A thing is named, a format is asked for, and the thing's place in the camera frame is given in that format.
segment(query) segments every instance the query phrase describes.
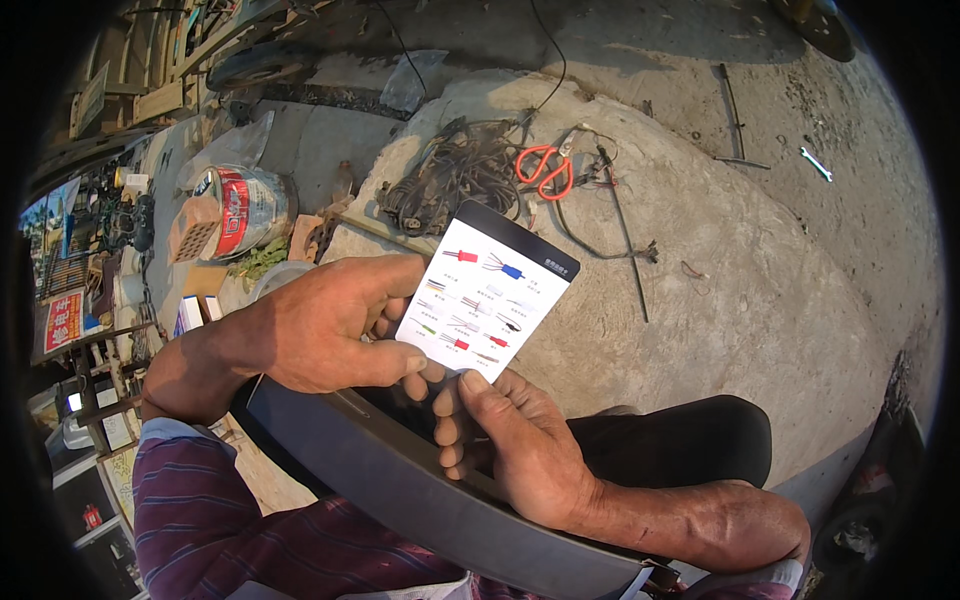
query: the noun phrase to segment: wire illustration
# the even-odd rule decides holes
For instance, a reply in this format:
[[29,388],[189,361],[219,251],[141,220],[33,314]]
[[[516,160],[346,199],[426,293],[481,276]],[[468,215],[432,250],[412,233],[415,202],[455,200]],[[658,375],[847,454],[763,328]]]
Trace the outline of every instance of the wire illustration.
[[531,304],[530,302],[524,302],[522,300],[507,300],[507,302],[512,302],[527,312],[531,312],[531,313],[537,312],[537,307]]
[[476,262],[476,261],[477,261],[477,255],[476,255],[476,254],[471,254],[471,253],[469,253],[469,252],[464,252],[464,251],[458,251],[458,252],[445,251],[445,252],[444,252],[444,256],[456,256],[456,257],[457,257],[457,260],[460,261],[460,262],[463,262],[463,261],[465,261],[465,260],[466,260],[466,262]]
[[481,354],[480,352],[478,352],[478,351],[476,351],[476,350],[471,350],[471,352],[473,352],[474,354],[476,354],[477,356],[479,356],[480,358],[482,358],[482,359],[484,359],[484,360],[489,360],[489,361],[492,362],[492,363],[498,363],[498,362],[500,362],[500,359],[499,359],[499,358],[493,358],[492,356],[486,356],[486,355]]
[[483,263],[483,268],[487,271],[502,271],[508,276],[513,277],[514,279],[520,279],[526,277],[517,267],[511,267],[510,265],[503,264],[503,261],[496,257],[496,254],[493,252],[490,253],[490,256],[487,257],[487,260]]
[[443,294],[444,296],[447,296],[448,298],[453,298],[453,299],[457,298],[456,296],[454,296],[453,294],[449,293],[446,290],[445,283],[440,283],[439,281],[434,281],[433,279],[427,279],[426,285],[424,287],[430,290],[431,292],[438,292],[440,294]]
[[441,317],[444,315],[443,310],[441,308],[438,308],[436,304],[428,304],[423,300],[417,300],[417,306],[422,306],[423,308],[426,308],[427,310],[434,313],[435,315],[440,315]]
[[466,304],[467,306],[469,306],[470,308],[472,308],[473,310],[477,311],[478,313],[480,313],[480,314],[482,314],[482,315],[492,315],[492,314],[493,314],[493,307],[490,306],[489,304],[484,304],[483,302],[478,302],[478,301],[476,301],[476,300],[471,300],[471,299],[467,298],[466,296],[464,296],[464,299],[463,299],[463,302],[462,302],[462,303],[463,303],[463,304]]
[[503,313],[496,313],[496,318],[503,322],[511,331],[520,331],[520,324],[504,315]]
[[465,327],[465,328],[469,329],[470,331],[479,331],[479,330],[480,330],[480,325],[475,325],[475,324],[473,324],[473,323],[467,323],[466,321],[464,321],[463,319],[461,319],[460,317],[458,317],[458,316],[456,316],[456,315],[453,315],[453,317],[451,317],[451,319],[453,319],[454,323],[448,323],[448,324],[446,324],[448,327]]
[[419,326],[421,326],[421,327],[423,327],[424,329],[426,329],[427,331],[429,331],[429,332],[430,332],[430,335],[437,335],[437,332],[436,332],[436,331],[434,331],[434,330],[431,329],[430,327],[426,326],[425,324],[421,323],[420,321],[417,321],[416,319],[411,319],[410,321],[413,321],[414,323],[418,324]]
[[468,344],[467,342],[461,342],[460,340],[455,340],[450,336],[446,335],[445,333],[440,334],[440,339],[460,349],[466,350],[467,348],[470,347],[470,344]]
[[489,333],[485,333],[484,336],[490,338],[490,341],[493,342],[494,344],[497,344],[498,346],[501,346],[501,347],[504,347],[504,348],[506,348],[507,346],[509,346],[509,344],[507,344],[507,341],[506,341],[506,340],[501,340],[500,338],[494,338],[494,337],[491,336],[491,334],[489,334]]

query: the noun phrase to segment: tangled wire bundle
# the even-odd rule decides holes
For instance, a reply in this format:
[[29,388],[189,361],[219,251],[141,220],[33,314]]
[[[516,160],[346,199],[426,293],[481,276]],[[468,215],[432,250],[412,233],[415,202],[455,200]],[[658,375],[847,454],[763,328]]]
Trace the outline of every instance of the tangled wire bundle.
[[410,237],[443,233],[467,200],[506,214],[519,199],[514,162],[520,147],[504,141],[515,124],[454,119],[426,145],[410,175],[380,194],[381,208]]

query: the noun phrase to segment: fingernail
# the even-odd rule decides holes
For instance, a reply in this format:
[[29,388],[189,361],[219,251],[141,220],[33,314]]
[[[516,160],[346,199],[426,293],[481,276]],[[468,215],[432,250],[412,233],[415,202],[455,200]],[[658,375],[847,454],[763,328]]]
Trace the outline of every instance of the fingernail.
[[407,373],[426,369],[426,356],[411,356],[407,359]]
[[467,386],[467,389],[474,394],[479,394],[490,387],[490,384],[483,378],[480,371],[470,369],[461,375],[461,377],[463,377],[464,385]]

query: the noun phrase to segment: person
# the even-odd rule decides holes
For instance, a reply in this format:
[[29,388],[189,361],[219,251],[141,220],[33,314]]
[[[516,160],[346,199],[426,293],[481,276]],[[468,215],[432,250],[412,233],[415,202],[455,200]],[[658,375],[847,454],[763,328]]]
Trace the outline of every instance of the person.
[[[262,516],[235,451],[206,429],[261,373],[306,393],[399,382],[424,400],[444,368],[387,339],[423,273],[413,255],[333,262],[156,356],[133,469],[135,551],[151,597],[534,597],[465,572],[341,497]],[[786,600],[799,584],[809,527],[797,505],[760,489],[770,425],[745,400],[564,420],[515,372],[491,385],[468,371],[444,385],[433,413],[448,477],[492,465],[531,521],[711,571],[684,598]]]

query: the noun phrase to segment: wrench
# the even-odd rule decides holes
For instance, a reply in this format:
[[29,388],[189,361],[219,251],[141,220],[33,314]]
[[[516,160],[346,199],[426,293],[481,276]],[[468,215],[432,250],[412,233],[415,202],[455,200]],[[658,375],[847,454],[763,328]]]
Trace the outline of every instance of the wrench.
[[804,148],[803,146],[800,147],[800,155],[806,158],[807,160],[809,160],[810,162],[812,162],[813,166],[817,167],[817,169],[819,169],[820,172],[824,174],[824,177],[827,178],[827,181],[833,181],[833,174],[827,169],[825,169],[824,165],[820,164],[820,162],[817,161],[817,159],[814,158],[811,153],[807,152],[806,148]]

